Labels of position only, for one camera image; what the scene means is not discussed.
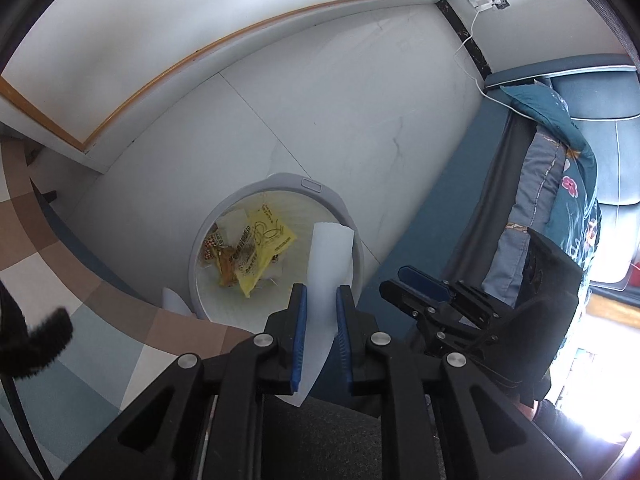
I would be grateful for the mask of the white foam sheet roll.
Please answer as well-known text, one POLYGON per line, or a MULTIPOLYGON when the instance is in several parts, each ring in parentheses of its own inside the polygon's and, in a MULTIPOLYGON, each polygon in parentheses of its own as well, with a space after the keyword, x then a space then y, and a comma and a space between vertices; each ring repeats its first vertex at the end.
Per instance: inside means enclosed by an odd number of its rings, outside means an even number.
POLYGON ((352 284, 355 233, 333 222, 318 222, 311 237, 305 281, 307 315, 302 374, 296 393, 279 399, 300 408, 326 364, 337 334, 336 292, 352 284))

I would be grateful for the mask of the yellow plastic bag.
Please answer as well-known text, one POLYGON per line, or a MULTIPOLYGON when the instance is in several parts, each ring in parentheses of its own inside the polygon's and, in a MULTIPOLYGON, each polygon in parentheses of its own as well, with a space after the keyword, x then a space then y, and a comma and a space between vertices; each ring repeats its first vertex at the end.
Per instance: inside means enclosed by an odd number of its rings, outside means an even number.
POLYGON ((296 240, 295 233, 268 204, 250 211, 248 227, 233 255, 235 275, 246 298, 250 298, 272 259, 286 252, 296 240))

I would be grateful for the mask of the brown paper packet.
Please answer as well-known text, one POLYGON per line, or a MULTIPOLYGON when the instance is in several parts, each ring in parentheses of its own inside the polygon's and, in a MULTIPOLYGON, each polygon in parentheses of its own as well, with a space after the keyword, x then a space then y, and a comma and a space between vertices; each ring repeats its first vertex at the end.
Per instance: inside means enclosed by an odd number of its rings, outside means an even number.
POLYGON ((222 229, 213 226, 205 237, 201 256, 205 263, 213 263, 216 266, 219 274, 218 284, 221 287, 230 287, 238 281, 235 275, 234 253, 235 248, 228 242, 222 229))

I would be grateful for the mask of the white tissue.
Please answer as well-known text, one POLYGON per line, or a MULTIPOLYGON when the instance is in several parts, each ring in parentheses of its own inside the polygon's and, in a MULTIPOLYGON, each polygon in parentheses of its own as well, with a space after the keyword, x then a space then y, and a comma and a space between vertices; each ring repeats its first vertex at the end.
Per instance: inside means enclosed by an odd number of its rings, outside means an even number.
POLYGON ((227 211, 215 222, 215 240, 222 246, 236 246, 248 227, 248 217, 244 209, 227 211))

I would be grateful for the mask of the grey round trash bin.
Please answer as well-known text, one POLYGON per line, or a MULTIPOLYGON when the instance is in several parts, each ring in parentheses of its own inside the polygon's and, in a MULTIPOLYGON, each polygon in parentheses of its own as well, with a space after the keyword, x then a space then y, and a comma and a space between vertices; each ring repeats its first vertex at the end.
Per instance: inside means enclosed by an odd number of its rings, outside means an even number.
POLYGON ((189 259, 192 310, 202 320, 260 332, 307 278, 314 226, 356 231, 341 197, 289 172, 244 186, 206 217, 189 259))

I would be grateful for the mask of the checkered tablecloth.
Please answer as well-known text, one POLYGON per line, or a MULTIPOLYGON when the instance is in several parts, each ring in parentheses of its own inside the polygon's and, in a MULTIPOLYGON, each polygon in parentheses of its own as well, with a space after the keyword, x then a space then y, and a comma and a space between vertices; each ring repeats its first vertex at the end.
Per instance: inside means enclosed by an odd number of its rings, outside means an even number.
POLYGON ((23 144, 8 139, 1 142, 1 281, 27 326, 57 308, 74 326, 55 361, 16 384, 55 477, 178 356, 218 356, 250 336, 152 306, 91 271, 51 229, 23 144))

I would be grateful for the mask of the wall socket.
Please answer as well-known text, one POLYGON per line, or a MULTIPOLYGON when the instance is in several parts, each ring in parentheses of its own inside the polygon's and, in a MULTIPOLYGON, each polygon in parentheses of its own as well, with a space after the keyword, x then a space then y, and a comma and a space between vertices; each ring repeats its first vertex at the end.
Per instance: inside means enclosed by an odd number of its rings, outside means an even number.
POLYGON ((490 4, 496 10, 504 10, 510 6, 508 0, 490 0, 490 4))

